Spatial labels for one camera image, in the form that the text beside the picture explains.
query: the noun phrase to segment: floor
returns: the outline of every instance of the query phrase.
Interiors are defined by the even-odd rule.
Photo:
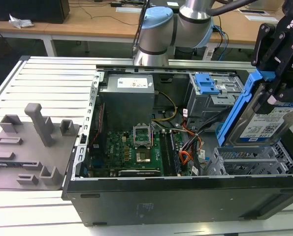
[[[130,58],[131,44],[110,43],[110,42],[90,42],[90,52],[85,52],[85,45],[80,41],[56,40],[55,47],[59,57],[99,57],[99,58]],[[192,59],[201,60],[205,48],[198,49],[197,55]],[[180,59],[188,59],[189,49],[179,48],[178,54],[182,54]],[[213,56],[212,60],[218,60],[223,48],[220,48]],[[252,50],[227,49],[223,60],[226,61],[250,61]],[[0,84],[7,77],[21,55],[47,56],[41,40],[35,39],[15,39],[0,38]]]

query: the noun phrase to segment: gray plastic holder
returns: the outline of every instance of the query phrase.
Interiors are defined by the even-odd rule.
[[[58,190],[73,151],[79,125],[70,120],[52,123],[40,104],[25,113],[33,122],[5,115],[0,133],[0,188]]]

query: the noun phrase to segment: green circuit board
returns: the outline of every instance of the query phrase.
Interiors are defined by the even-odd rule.
[[[182,135],[180,133],[173,134],[175,147],[178,151],[183,144]],[[147,132],[137,132],[135,140],[148,141],[149,136]],[[120,170],[156,170],[163,171],[163,159],[161,152],[160,133],[153,132],[151,139],[152,146],[147,149],[146,147],[135,147],[133,143],[132,132],[116,132],[110,131],[107,133],[105,157],[101,162],[99,168],[93,171],[94,176],[109,177],[110,170],[115,173]],[[97,165],[97,160],[92,158],[91,166]]]
[[[147,133],[137,133],[137,140],[147,141]],[[107,137],[106,155],[104,162],[110,169],[163,169],[159,133],[153,137],[153,146],[150,149],[143,148],[149,155],[149,162],[137,162],[136,153],[141,148],[135,149],[133,145],[133,132],[109,132]]]

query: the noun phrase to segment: paper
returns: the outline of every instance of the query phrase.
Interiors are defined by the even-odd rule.
[[[183,113],[184,117],[188,117],[188,109],[183,109],[182,113]]]
[[[31,20],[21,20],[21,19],[17,19],[15,17],[12,17],[9,14],[9,18],[10,20],[8,21],[10,24],[12,24],[14,27],[16,28],[21,28],[21,27],[31,27],[33,26],[33,23]]]
[[[179,6],[177,2],[172,2],[172,1],[168,1],[167,5],[168,6]]]
[[[133,7],[117,7],[117,12],[128,12],[128,13],[140,13],[142,8],[133,8]]]
[[[195,166],[192,166],[192,172],[198,176],[199,175],[199,170],[195,167]]]
[[[250,21],[265,21],[265,22],[279,22],[271,16],[245,16]]]
[[[200,150],[200,155],[199,155],[199,158],[205,160],[205,150]]]

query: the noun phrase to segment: hard drive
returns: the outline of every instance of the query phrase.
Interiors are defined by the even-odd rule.
[[[275,144],[293,124],[293,103],[277,103],[271,113],[256,114],[253,107],[265,92],[265,83],[260,83],[252,100],[247,104],[236,124],[225,138],[224,146],[263,147]]]

